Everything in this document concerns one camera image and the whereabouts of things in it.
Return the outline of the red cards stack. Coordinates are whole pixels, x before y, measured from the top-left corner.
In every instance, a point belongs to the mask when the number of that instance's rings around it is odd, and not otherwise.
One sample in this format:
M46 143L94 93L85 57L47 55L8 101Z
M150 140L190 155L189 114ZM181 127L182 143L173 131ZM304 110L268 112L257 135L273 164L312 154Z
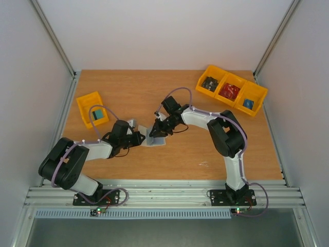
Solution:
M219 95L230 100L235 100L239 91L240 91L239 87L229 83L225 83L225 85L222 87L221 91L219 92Z

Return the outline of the yellow bin with black cards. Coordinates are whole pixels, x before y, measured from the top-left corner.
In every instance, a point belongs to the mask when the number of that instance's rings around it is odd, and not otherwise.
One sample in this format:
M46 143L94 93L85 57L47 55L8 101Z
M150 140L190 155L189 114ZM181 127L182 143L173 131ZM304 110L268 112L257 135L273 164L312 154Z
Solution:
M228 72L224 69L209 65L203 74L200 76L195 90L203 93L211 98L219 92L219 89L224 84L224 79L228 76Z

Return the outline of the single yellow bin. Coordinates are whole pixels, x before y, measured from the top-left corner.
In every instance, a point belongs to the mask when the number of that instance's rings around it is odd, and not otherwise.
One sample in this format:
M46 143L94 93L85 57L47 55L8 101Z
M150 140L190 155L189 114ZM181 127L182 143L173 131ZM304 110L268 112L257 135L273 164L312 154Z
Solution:
M93 128L92 123L95 126L109 122L109 117L107 115L106 109L102 107L103 102L100 94L95 91L84 96L80 96L76 99L81 118L87 129ZM101 109L104 117L99 120L93 121L92 111Z

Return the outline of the yellow bin with red cards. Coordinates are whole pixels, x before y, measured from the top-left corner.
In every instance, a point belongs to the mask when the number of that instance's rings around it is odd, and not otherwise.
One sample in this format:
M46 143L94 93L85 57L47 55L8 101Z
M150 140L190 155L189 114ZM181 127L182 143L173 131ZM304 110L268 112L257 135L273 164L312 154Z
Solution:
M218 89L215 91L214 98L233 107L246 83L246 79L232 73L227 73L220 81Z

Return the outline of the blue card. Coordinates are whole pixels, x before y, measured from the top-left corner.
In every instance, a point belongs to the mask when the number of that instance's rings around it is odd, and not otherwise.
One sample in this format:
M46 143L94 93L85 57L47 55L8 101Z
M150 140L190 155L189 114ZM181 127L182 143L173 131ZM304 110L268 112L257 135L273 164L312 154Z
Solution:
M247 98L243 102L243 107L245 107L245 108L247 108L249 110L252 110L253 105L254 105L254 101L252 101L250 99L247 99Z

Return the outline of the teal credit card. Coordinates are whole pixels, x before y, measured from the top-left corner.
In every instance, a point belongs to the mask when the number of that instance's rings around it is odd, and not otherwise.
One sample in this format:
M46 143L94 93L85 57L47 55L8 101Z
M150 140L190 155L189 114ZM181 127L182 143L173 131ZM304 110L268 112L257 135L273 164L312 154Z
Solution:
M97 109L92 111L92 117L93 117L93 121L102 119L104 117L102 110Z

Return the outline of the yellow bin with blue card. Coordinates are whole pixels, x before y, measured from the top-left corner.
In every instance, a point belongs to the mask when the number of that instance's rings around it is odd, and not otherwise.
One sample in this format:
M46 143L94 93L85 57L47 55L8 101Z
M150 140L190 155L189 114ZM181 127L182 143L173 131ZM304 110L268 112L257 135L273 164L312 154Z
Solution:
M255 117L260 108L262 107L263 101L267 93L267 88L262 87L254 82L247 81L244 88L242 89L242 92L237 98L237 102L234 108L240 110L241 112L249 116ZM254 101L252 110L243 107L243 102L246 98Z

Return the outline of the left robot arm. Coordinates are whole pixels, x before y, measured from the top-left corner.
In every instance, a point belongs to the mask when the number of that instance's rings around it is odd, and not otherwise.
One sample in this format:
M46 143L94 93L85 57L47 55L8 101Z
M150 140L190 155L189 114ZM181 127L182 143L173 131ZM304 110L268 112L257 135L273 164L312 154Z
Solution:
M109 159L122 149L140 146L145 135L135 131L131 121L118 120L112 130L94 142L75 142L62 137L40 164L39 175L53 187L72 190L85 195L86 200L97 205L103 200L102 186L82 173L86 161Z

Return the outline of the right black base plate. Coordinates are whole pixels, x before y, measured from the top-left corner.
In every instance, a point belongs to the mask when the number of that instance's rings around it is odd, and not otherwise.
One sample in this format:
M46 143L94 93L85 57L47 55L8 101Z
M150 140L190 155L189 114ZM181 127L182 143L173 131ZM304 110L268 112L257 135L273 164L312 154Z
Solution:
M212 206L256 206L257 201L253 190L247 190L241 198L230 202L224 189L212 189L207 191L207 197Z

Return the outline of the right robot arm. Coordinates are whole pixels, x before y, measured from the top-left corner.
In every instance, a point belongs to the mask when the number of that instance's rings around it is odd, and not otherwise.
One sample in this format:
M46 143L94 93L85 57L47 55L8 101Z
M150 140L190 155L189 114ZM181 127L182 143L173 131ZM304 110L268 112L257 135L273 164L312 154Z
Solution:
M182 124L197 126L209 131L214 147L224 158L226 167L225 198L230 205L236 205L245 198L249 186L244 173L243 155L247 145L247 135L231 111L213 113L197 109L191 105L181 106L169 96L161 107L168 116L155 111L155 123L150 137L173 135L175 128Z

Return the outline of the black cards stack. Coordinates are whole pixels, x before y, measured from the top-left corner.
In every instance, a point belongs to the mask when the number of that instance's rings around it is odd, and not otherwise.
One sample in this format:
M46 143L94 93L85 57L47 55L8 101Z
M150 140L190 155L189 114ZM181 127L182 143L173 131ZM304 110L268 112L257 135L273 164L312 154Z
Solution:
M216 88L218 87L218 81L213 77L206 77L201 84L201 87L211 92L215 92Z

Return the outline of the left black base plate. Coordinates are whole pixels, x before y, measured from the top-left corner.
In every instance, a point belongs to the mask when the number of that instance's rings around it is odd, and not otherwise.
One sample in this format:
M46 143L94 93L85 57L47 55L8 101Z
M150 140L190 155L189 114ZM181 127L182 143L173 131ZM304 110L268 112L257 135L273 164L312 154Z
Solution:
M74 195L73 206L107 206L117 205L120 199L120 190L100 189L88 196L81 192Z

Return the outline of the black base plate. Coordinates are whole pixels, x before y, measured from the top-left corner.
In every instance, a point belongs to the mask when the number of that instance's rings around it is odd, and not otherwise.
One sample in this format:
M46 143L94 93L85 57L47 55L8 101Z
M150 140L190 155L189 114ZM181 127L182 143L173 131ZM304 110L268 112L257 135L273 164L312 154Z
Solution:
M73 206L107 206L117 205L120 199L120 190L100 189L88 196L81 192L74 195Z
M241 198L230 202L224 189L212 189L207 191L207 197L212 206L256 206L257 201L253 190L247 190Z

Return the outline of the beige card holder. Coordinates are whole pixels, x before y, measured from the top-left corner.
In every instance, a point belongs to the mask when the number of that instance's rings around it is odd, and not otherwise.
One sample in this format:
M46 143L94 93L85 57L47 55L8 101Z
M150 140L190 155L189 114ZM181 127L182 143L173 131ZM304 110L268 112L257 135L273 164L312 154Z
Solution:
M150 132L152 128L145 127L142 125L138 126L138 131L145 136L145 140L141 143L144 147L155 147L164 146L166 144L166 139L164 137L150 137Z

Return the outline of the aluminium rail frame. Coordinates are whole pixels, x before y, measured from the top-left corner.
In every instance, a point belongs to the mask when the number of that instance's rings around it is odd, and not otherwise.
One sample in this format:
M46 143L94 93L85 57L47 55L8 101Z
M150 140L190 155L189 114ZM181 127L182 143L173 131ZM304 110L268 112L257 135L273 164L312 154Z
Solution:
M73 100L84 90L99 85L121 83L128 78L136 80L139 86L146 86L152 78L158 78L165 86L171 85L173 80L180 80L184 86L192 86L196 77L201 74L199 70L83 70L79 72L74 88L69 93ZM268 116L261 109L256 117L243 119L246 126L256 134L260 142L266 147L265 164L270 172L276 174L271 180L265 176L261 184L265 192L256 187L255 191L261 202L266 198L270 201L270 209L292 210L292 228L297 232L297 241L302 246L318 246L319 242L310 220L301 190L293 187L288 181L283 166L279 160L276 143L268 122ZM182 214L199 213L209 219L219 213L219 209L212 208L206 191L210 188L221 188L222 180L212 177L202 177L199 180L176 180L168 175L164 180L104 180L107 187L124 187L130 193L128 202L117 207L117 211L125 211L129 215L142 210L147 217L151 211L170 212L179 211ZM16 231L14 246L28 246L31 243L33 224L41 211L45 216L54 218L68 218L74 216L77 210L69 202L72 193L61 189L51 188L48 182L28 190L23 212L20 217L20 228Z

